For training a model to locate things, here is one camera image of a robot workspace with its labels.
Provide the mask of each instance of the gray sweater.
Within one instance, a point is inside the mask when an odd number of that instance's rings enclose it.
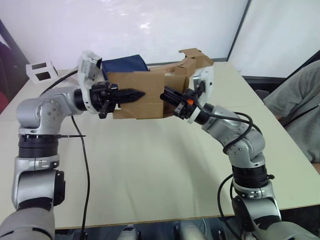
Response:
[[[309,161],[319,163],[320,60],[302,68],[263,101],[275,116],[282,117],[281,124]],[[318,107],[292,121],[315,106]]]

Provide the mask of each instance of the blue fabric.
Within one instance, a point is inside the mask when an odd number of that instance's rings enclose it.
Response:
[[[148,71],[140,55],[102,61],[102,73],[106,81],[108,80],[107,73],[132,73],[134,71]]]

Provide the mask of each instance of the sleeve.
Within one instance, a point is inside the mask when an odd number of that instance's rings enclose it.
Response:
[[[287,117],[306,96],[317,91],[320,91],[320,60],[302,68],[263,101],[275,116]]]

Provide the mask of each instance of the white table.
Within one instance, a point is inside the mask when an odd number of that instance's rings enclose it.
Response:
[[[281,209],[320,203],[320,177],[290,136],[230,63],[217,62],[210,103],[249,114],[262,130],[268,172]],[[0,115],[0,221],[14,211],[11,184],[18,153],[17,104],[38,96],[47,85],[27,82]],[[177,117],[118,119],[111,115],[76,116],[85,138],[91,175],[87,226],[153,222],[219,216],[217,190],[231,174],[222,146],[197,124]],[[71,119],[62,134],[76,134]],[[59,141],[60,166],[65,172],[65,201],[55,207],[57,228],[81,226],[86,196],[86,171],[80,139]],[[226,215],[233,210],[226,186],[221,195]]]

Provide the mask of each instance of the cardboard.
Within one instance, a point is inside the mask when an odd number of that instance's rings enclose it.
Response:
[[[181,64],[174,67],[174,73],[176,75],[184,75],[188,78],[196,71],[196,60],[192,58],[185,58],[181,61]]]
[[[119,89],[133,88],[145,92],[135,102],[122,103],[121,109],[113,112],[113,118],[158,119],[172,116],[175,107],[160,99],[165,86],[183,93],[189,87],[189,77],[196,69],[214,64],[212,59],[197,48],[180,50],[179,53],[185,54],[182,61],[151,67],[150,71],[108,73],[109,81],[118,84]]]
[[[186,58],[196,60],[195,68],[204,68],[209,67],[214,64],[214,61],[209,58],[207,55],[204,55],[199,49],[197,48],[189,48],[180,50],[179,53],[184,53]]]

